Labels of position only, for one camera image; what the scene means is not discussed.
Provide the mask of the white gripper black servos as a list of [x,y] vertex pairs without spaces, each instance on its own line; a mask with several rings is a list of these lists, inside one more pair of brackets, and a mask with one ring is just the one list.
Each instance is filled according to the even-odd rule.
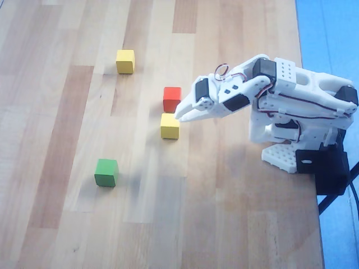
[[252,101],[252,81],[244,82],[240,76],[223,82],[216,81],[213,74],[202,76],[193,83],[192,91],[174,112],[180,122],[223,118]]

